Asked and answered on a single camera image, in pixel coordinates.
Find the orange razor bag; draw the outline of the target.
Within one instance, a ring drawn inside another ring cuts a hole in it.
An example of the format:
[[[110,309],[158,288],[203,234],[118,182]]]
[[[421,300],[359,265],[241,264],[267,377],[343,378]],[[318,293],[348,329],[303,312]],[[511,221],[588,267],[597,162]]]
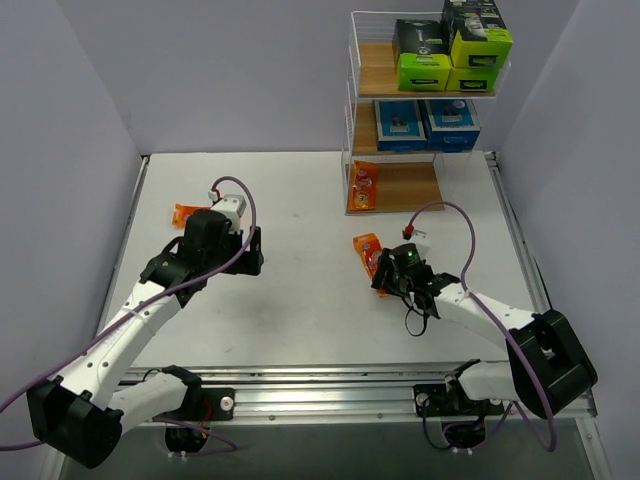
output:
[[[378,237],[375,233],[358,235],[352,239],[352,244],[361,260],[370,283],[373,283],[374,275],[378,270],[379,258],[383,250]]]
[[[176,228],[184,228],[190,216],[198,211],[208,210],[207,206],[175,204],[171,224]]]
[[[376,207],[378,168],[375,163],[355,161],[350,174],[348,209],[370,211]]]

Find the blue white razor box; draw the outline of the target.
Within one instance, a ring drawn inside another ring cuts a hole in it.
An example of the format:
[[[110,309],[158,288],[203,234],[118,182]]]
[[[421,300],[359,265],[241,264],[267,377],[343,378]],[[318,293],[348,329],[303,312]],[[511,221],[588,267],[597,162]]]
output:
[[[374,100],[379,151],[416,152],[427,147],[427,135],[417,100]]]

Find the tall green black razor box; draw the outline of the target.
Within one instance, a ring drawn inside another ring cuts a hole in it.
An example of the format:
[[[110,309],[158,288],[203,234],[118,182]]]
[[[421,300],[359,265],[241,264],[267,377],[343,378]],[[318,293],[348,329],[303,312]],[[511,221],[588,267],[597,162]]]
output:
[[[447,92],[480,92],[494,90],[501,68],[452,67],[446,82]]]

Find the black green razor pack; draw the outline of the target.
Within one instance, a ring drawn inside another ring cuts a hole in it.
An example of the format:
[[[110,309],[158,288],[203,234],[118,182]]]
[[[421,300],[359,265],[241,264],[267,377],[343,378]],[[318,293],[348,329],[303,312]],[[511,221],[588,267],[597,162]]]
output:
[[[444,91],[451,60],[438,21],[397,19],[392,42],[400,91]]]

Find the small black green razor box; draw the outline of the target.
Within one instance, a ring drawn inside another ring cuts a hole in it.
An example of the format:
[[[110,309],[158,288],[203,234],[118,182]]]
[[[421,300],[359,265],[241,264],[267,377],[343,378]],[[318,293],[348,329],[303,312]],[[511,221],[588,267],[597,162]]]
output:
[[[513,46],[495,1],[445,1],[441,25],[455,68],[501,68]]]

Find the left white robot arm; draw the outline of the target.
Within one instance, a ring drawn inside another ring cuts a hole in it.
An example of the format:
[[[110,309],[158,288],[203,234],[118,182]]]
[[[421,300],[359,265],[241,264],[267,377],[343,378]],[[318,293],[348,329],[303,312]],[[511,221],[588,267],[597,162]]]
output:
[[[236,213],[196,212],[140,274],[116,316],[85,352],[27,390],[35,437],[86,468],[95,468],[121,437],[158,416],[190,419],[204,407],[202,380],[176,365],[132,387],[119,384],[151,339],[212,272],[257,276],[261,229],[244,233]]]

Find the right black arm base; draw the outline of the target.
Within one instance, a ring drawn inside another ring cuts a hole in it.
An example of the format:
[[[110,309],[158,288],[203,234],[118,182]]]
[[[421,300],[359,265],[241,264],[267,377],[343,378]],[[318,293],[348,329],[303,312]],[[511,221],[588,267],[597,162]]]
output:
[[[463,413],[459,389],[445,383],[415,384],[412,387],[418,417],[459,416]]]

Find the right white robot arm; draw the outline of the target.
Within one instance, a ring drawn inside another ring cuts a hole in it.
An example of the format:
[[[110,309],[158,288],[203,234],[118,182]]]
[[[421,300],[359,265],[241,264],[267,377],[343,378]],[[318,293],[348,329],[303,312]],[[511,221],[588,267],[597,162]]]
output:
[[[454,370],[443,391],[455,412],[483,401],[508,401],[545,419],[598,381],[564,314],[531,312],[474,293],[458,277],[434,273],[413,243],[382,250],[372,286],[401,299],[424,321],[454,323],[506,352],[504,361],[472,359]]]

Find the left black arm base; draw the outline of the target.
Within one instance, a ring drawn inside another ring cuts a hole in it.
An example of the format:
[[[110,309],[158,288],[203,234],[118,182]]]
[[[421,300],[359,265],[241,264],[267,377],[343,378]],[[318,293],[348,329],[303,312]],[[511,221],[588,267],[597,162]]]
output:
[[[202,412],[197,415],[201,422],[230,421],[234,418],[236,390],[229,387],[204,388],[200,406]]]

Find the aluminium mounting rail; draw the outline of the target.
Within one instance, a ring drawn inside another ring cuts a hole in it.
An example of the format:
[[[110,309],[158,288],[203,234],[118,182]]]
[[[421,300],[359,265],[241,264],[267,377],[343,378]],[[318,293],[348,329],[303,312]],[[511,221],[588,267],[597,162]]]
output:
[[[413,387],[440,384],[447,364],[196,367],[207,388],[235,390],[233,425],[407,423]]]

